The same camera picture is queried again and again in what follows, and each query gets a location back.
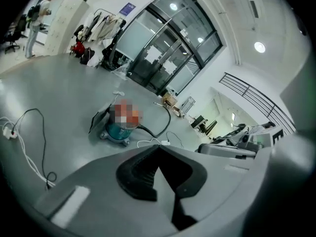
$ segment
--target pixelated blur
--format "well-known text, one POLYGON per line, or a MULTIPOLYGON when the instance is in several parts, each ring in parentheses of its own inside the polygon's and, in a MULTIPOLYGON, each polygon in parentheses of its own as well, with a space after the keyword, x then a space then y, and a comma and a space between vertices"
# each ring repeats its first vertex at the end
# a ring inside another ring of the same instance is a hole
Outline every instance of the pixelated blur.
POLYGON ((129 99, 122 99, 115 105, 111 105, 110 114, 115 117, 115 123, 126 128, 136 128, 143 118, 143 112, 138 110, 129 99))

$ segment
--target white cable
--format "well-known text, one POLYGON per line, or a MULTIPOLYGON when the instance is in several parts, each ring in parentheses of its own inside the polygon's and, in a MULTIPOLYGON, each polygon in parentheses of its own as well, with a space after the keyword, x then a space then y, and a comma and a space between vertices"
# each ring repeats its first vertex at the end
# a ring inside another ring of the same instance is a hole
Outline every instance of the white cable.
MULTIPOLYGON (((2 117, 2 118, 0 118, 0 120, 2 120, 2 119, 6 119, 6 120, 7 120, 7 122, 6 122, 4 125, 1 125, 1 126, 2 126, 2 131, 4 131, 5 126, 8 125, 8 124, 11 124, 12 127, 14 126, 14 123, 13 123, 11 120, 9 120, 7 117, 2 117)), ((25 158, 26 158, 26 160, 27 160, 27 162, 28 162, 30 168, 36 173, 36 175, 37 175, 40 179, 42 179, 44 182, 47 182, 49 186, 51 186, 51 187, 55 186, 55 184, 54 184, 53 182, 47 180, 45 177, 43 177, 43 176, 41 175, 41 173, 39 172, 39 169, 36 167, 35 163, 34 163, 34 162, 32 161, 32 159, 26 154, 26 152, 25 152, 24 140, 23 140, 22 136, 20 135, 19 130, 18 130, 17 127, 15 127, 15 132, 16 132, 16 134, 17 134, 17 136, 18 136, 18 139, 19 139, 20 144, 21 144, 22 152, 23 152, 23 154, 24 154, 24 156, 25 156, 25 158)))
POLYGON ((140 140, 140 141, 137 142, 136 146, 139 148, 138 143, 140 143, 140 142, 149 142, 149 143, 151 143, 153 140, 157 140, 160 144, 162 144, 158 139, 152 138, 151 141, 149 141, 149 140, 140 140))
POLYGON ((116 96, 115 99, 114 99, 113 104, 115 104, 115 102, 117 101, 118 96, 119 96, 119 95, 117 94, 117 96, 116 96))

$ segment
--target window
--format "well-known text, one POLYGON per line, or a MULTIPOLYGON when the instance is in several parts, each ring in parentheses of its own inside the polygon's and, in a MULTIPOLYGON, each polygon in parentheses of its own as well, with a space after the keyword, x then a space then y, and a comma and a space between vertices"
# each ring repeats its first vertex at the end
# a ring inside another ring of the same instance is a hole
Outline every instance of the window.
POLYGON ((170 88, 178 95, 184 88, 191 82, 191 80, 200 71, 197 63, 192 58, 188 63, 180 70, 180 72, 172 79, 167 88, 170 88))
POLYGON ((181 30, 185 30, 188 33, 188 37, 194 47, 200 45, 214 31, 196 4, 181 10, 172 20, 181 30))
POLYGON ((215 50, 221 46, 217 33, 214 33, 208 39, 204 40, 202 44, 197 48, 202 60, 206 62, 208 58, 215 52, 215 50))
POLYGON ((128 26, 119 39, 116 49, 134 61, 146 43, 162 26, 160 19, 144 11, 128 26))
POLYGON ((154 5, 161 9, 169 17, 172 17, 190 3, 192 3, 192 0, 157 0, 154 2, 154 5))

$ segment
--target glass door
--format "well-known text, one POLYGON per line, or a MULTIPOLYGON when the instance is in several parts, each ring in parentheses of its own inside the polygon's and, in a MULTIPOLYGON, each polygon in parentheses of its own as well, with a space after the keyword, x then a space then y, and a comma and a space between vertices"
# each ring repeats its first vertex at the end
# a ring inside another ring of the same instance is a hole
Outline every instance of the glass door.
POLYGON ((190 55, 182 40, 165 26, 136 59, 128 76, 158 94, 190 55))
POLYGON ((183 68, 191 53, 180 44, 173 53, 165 60, 159 62, 160 67, 149 80, 146 88, 154 93, 160 93, 170 80, 183 68))

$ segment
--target blue sign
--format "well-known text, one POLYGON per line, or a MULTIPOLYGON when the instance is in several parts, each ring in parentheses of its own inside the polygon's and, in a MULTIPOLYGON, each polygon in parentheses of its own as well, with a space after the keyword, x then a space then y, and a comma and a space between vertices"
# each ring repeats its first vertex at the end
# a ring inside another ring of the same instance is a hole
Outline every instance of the blue sign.
POLYGON ((127 16, 135 7, 136 6, 132 5, 131 3, 128 3, 119 12, 120 12, 120 14, 123 14, 124 16, 127 16))

